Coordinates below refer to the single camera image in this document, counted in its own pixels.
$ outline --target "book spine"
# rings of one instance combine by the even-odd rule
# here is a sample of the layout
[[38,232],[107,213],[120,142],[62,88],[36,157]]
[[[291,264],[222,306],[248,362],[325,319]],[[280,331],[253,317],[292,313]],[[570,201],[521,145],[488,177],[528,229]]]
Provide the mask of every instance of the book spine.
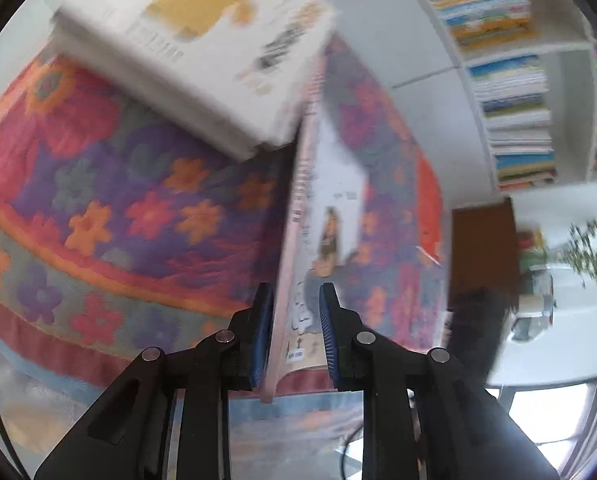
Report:
[[317,112],[321,100],[321,88],[325,79],[325,59],[321,58],[315,74],[308,85],[307,108],[303,115],[303,125],[298,141],[296,162],[292,181],[288,219],[283,236],[283,248],[278,269],[276,294],[274,297],[274,320],[272,322],[272,340],[270,356],[265,377],[259,392],[262,402],[272,402],[278,380],[283,354],[283,339],[290,306],[290,287],[293,277],[294,260],[298,251],[297,244],[303,222],[307,187],[313,165],[313,140],[317,136]]

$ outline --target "purple flower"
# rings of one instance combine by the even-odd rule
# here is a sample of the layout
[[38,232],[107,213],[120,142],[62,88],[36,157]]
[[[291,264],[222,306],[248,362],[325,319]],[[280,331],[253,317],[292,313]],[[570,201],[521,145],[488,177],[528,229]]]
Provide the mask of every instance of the purple flower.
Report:
[[35,322],[41,318],[47,324],[54,323],[54,309],[63,300],[63,293],[55,286],[48,285],[48,274],[40,264],[30,268],[31,283],[21,283],[16,297],[25,307],[25,319]]
[[168,321],[158,310],[150,310],[145,323],[146,328],[132,338],[138,348],[158,346],[166,352],[171,352],[174,341],[178,337],[181,327],[176,320]]

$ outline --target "barcode sticker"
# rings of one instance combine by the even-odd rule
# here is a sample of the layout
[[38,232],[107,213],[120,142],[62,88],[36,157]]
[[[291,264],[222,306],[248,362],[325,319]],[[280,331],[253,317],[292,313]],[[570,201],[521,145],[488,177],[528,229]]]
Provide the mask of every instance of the barcode sticker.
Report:
[[305,349],[304,348],[297,348],[296,350],[292,350],[288,352],[288,363],[295,363],[296,361],[302,361],[305,357]]

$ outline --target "bookshelf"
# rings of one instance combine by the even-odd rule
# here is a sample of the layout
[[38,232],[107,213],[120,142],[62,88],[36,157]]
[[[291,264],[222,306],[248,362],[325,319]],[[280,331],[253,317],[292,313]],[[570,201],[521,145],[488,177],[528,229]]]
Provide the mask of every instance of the bookshelf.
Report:
[[[489,146],[484,116],[473,95],[469,69],[499,60],[521,56],[539,56],[547,73],[549,92],[545,96],[552,111],[550,135],[555,155],[558,180],[551,186],[588,182],[597,178],[593,165],[597,149],[597,64],[594,40],[590,27],[576,4],[571,0],[530,0],[532,25],[535,34],[514,41],[495,44],[470,51],[459,49],[444,20],[428,0],[419,0],[435,28],[443,35],[443,44],[462,72],[461,79],[475,108],[475,120],[482,142]],[[459,140],[451,138],[443,142]],[[492,171],[493,198],[501,194],[497,189],[495,157],[486,150]]]

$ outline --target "white wall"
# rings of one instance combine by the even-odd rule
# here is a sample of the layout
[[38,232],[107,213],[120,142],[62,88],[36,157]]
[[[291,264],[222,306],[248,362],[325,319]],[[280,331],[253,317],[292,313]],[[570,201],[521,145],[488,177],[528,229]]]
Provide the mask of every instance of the white wall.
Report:
[[[597,219],[597,182],[525,192],[513,197],[518,229],[540,228],[548,245],[569,237],[569,225]],[[549,384],[597,376],[597,287],[555,270],[554,325],[527,344],[505,343],[492,384]]]

